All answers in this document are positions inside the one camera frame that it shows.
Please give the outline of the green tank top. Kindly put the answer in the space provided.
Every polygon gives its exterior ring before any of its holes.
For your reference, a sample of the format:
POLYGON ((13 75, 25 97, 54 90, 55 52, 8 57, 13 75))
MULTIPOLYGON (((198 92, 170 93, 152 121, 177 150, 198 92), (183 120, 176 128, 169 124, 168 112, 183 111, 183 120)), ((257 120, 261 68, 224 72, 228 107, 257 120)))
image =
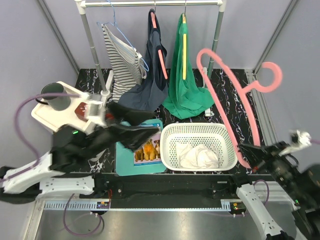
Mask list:
POLYGON ((186 57, 184 73, 184 36, 189 36, 187 18, 181 14, 177 24, 174 51, 169 74, 168 96, 163 102, 171 115, 180 120, 196 117, 214 105, 214 100, 207 88, 196 85, 193 68, 186 57))

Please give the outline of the pink plastic hanger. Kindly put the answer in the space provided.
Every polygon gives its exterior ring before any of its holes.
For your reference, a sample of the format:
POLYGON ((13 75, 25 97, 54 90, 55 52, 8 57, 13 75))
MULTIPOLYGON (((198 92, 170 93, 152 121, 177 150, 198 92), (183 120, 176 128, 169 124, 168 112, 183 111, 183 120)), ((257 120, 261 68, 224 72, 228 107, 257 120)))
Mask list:
POLYGON ((263 62, 262 67, 271 71, 271 83, 262 85, 258 80, 248 83, 243 70, 231 70, 222 59, 214 54, 213 59, 220 69, 215 69, 211 77, 205 73, 202 58, 211 57, 214 52, 209 48, 201 49, 196 56, 196 70, 208 88, 215 92, 212 111, 217 115, 212 122, 220 122, 226 127, 227 133, 233 145, 238 163, 246 169, 250 169, 249 163, 238 150, 238 142, 251 142, 261 145, 263 141, 262 131, 259 129, 258 116, 253 106, 253 97, 249 95, 251 90, 260 93, 270 93, 281 84, 283 74, 281 68, 273 62, 263 62))

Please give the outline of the yellow hanger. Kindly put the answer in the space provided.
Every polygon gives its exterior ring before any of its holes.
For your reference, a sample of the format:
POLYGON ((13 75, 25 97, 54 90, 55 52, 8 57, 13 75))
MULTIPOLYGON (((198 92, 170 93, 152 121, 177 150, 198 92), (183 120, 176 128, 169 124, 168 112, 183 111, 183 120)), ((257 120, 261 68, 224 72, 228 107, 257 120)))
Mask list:
POLYGON ((182 79, 187 78, 187 35, 182 35, 182 79))

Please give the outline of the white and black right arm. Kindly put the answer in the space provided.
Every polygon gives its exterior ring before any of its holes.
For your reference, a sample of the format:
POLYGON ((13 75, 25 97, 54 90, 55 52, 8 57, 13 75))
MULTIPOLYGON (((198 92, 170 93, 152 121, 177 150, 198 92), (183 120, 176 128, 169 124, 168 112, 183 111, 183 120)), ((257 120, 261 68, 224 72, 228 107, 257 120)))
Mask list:
POLYGON ((290 198, 296 235, 290 236, 274 221, 265 205, 255 199, 250 183, 233 181, 227 185, 228 195, 240 198, 258 228, 261 240, 318 240, 320 238, 320 165, 313 164, 304 171, 294 152, 308 148, 312 141, 270 146, 239 144, 238 152, 246 158, 254 173, 267 171, 290 198))

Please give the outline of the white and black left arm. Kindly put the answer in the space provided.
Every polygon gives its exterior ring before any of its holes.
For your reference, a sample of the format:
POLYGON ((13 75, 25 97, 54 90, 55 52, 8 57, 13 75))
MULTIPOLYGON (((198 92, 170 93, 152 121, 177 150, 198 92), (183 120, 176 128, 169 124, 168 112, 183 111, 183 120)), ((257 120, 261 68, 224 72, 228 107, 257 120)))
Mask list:
POLYGON ((49 152, 20 167, 0 169, 0 200, 10 204, 27 204, 37 198, 77 194, 82 199, 103 198, 110 187, 101 175, 66 177, 109 146, 119 142, 136 151, 159 130, 142 126, 155 113, 121 106, 113 101, 97 114, 91 133, 65 124, 52 134, 49 152))

